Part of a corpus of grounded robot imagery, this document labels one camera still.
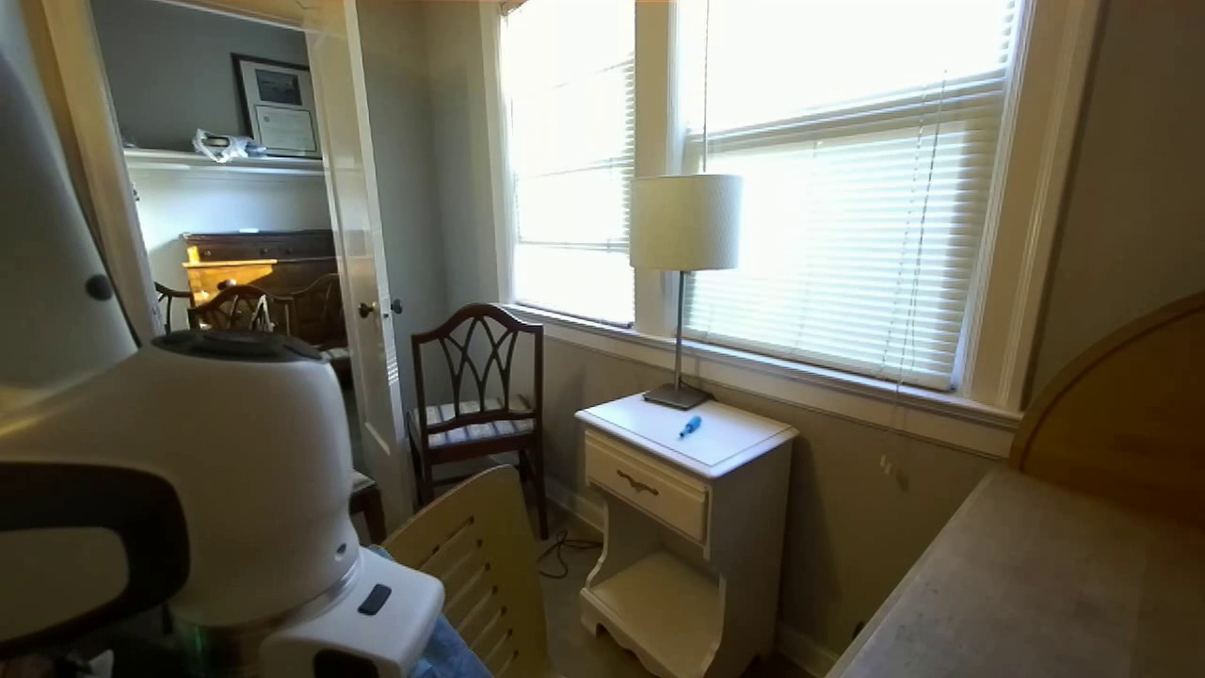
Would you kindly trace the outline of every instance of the picture frame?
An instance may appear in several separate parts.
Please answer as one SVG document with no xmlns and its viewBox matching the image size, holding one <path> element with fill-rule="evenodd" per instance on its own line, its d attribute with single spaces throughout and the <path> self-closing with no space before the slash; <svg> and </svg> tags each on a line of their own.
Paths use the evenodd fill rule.
<svg viewBox="0 0 1205 678">
<path fill-rule="evenodd" d="M 313 88 L 305 63 L 232 52 L 246 119 L 266 157 L 313 157 Z"/>
</svg>

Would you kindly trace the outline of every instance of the nightstand drawer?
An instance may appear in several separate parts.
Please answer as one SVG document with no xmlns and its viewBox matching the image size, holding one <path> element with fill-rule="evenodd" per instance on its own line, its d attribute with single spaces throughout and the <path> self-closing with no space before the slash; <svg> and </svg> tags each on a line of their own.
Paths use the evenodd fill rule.
<svg viewBox="0 0 1205 678">
<path fill-rule="evenodd" d="M 640 509 L 645 517 L 667 525 L 672 531 L 706 544 L 709 534 L 709 482 L 697 482 L 645 453 L 583 433 L 589 482 L 601 485 L 609 499 Z"/>
</svg>

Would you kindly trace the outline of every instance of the window blind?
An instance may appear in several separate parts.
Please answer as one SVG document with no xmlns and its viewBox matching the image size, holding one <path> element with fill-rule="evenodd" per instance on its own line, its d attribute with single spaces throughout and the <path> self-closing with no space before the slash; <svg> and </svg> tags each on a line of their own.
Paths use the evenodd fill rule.
<svg viewBox="0 0 1205 678">
<path fill-rule="evenodd" d="M 631 323 L 631 3 L 529 0 L 500 23 L 511 299 Z"/>
<path fill-rule="evenodd" d="M 958 388 L 1019 0 L 711 0 L 706 171 L 739 173 L 706 344 Z"/>
</svg>

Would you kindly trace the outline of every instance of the table lamp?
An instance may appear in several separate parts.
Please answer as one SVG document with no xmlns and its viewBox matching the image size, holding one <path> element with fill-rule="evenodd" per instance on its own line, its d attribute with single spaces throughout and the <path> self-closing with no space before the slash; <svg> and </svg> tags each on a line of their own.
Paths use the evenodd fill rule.
<svg viewBox="0 0 1205 678">
<path fill-rule="evenodd" d="M 675 383 L 645 393 L 649 402 L 693 412 L 711 398 L 682 383 L 682 317 L 693 270 L 734 266 L 739 261 L 739 177 L 640 177 L 631 192 L 630 261 L 645 270 L 678 274 Z"/>
</svg>

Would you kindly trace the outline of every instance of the white nightstand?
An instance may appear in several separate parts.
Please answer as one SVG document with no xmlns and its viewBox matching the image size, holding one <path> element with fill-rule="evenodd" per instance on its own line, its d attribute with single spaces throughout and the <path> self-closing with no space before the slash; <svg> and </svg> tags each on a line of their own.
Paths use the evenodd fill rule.
<svg viewBox="0 0 1205 678">
<path fill-rule="evenodd" d="M 608 506 L 583 624 L 608 624 L 649 669 L 675 678 L 743 676 L 768 656 L 796 428 L 714 398 L 667 412 L 645 397 L 576 420 L 589 485 Z"/>
</svg>

